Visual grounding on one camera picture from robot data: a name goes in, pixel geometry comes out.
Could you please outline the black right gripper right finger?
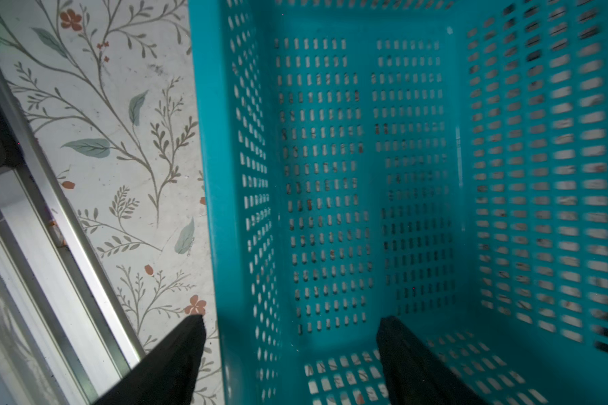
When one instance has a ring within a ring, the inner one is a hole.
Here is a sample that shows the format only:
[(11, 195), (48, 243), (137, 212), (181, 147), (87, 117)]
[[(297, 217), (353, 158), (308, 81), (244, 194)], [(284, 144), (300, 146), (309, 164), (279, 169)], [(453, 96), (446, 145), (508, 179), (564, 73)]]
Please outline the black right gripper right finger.
[(380, 321), (376, 341), (390, 403), (485, 403), (397, 317)]

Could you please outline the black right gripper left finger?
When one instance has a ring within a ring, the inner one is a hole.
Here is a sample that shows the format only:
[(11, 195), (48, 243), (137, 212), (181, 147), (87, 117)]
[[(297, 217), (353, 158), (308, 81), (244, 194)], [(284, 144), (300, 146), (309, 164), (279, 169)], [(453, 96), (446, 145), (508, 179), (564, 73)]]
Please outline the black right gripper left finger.
[(206, 342), (201, 315), (184, 318), (97, 404), (189, 404)]

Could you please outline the teal plastic basket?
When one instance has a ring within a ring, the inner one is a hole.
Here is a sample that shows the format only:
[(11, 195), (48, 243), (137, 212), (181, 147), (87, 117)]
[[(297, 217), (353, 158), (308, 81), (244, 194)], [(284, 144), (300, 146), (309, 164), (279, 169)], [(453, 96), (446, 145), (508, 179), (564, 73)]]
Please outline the teal plastic basket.
[(608, 404), (608, 1), (192, 1), (227, 404)]

